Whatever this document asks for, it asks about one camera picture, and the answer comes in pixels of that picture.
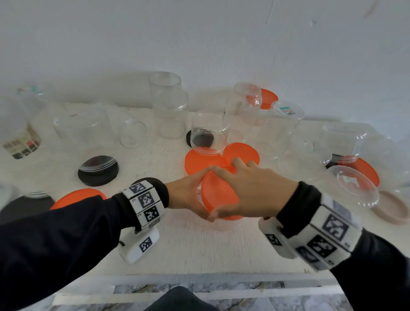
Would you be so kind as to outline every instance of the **hand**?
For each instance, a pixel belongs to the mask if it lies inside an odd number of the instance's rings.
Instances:
[[[232,187],[239,203],[214,209],[208,217],[210,222],[233,215],[276,217],[298,187],[296,181],[271,169],[262,169],[253,161],[245,165],[241,159],[234,158],[232,166],[236,169],[235,174],[222,167],[211,166],[211,169]]]
[[[168,208],[179,209],[186,208],[193,211],[203,219],[207,219],[209,212],[199,202],[197,188],[204,176],[210,171],[209,168],[203,169],[198,173],[166,183],[169,193]]]

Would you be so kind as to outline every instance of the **floor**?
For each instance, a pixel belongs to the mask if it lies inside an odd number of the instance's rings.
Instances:
[[[283,282],[256,282],[238,284],[164,284],[144,286],[116,286],[114,293],[166,292],[182,285],[193,292],[224,289],[283,288]],[[150,303],[94,304],[76,306],[52,306],[53,296],[23,309],[24,311],[143,311]],[[344,295],[315,295],[300,297],[247,298],[209,300],[208,303],[223,311],[353,311]]]

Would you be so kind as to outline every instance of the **orange plastic lid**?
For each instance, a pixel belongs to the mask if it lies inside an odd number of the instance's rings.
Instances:
[[[91,189],[91,188],[80,189],[80,190],[73,191],[65,195],[64,197],[62,197],[60,200],[54,203],[54,205],[50,208],[50,210],[56,210],[58,208],[65,207],[67,205],[79,202],[86,198],[94,197],[96,195],[101,196],[104,200],[107,198],[101,191],[98,191],[96,189]]]
[[[193,149],[185,156],[185,171],[188,175],[195,174],[210,165],[223,166],[222,156],[219,153],[203,155]]]
[[[241,158],[245,164],[249,161],[254,161],[258,165],[260,161],[259,153],[251,146],[241,142],[227,145],[222,156],[229,164],[235,157]]]
[[[343,165],[343,166],[348,166],[351,167],[352,169],[355,169],[356,171],[359,171],[363,175],[365,175],[370,181],[378,187],[380,184],[380,178],[375,169],[367,163],[365,160],[362,158],[358,158],[355,162],[353,163],[338,163],[338,165]]]
[[[271,108],[271,105],[274,101],[279,100],[277,95],[268,89],[261,89],[262,90],[262,106],[260,109],[268,110]]]
[[[224,167],[231,173],[235,173],[235,168],[231,166]],[[219,178],[214,172],[209,172],[202,180],[201,186],[201,199],[208,211],[212,211],[217,207],[224,204],[236,204],[239,202],[239,198],[235,191],[229,186],[229,184]],[[238,220],[243,218],[242,216],[229,216],[223,219],[225,220]]]

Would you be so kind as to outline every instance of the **white wall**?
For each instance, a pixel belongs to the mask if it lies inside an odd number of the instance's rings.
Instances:
[[[147,106],[146,73],[166,70],[197,109],[246,80],[310,117],[410,135],[408,0],[380,0],[367,17],[374,0],[275,0],[270,15],[272,1],[2,0],[0,82]]]

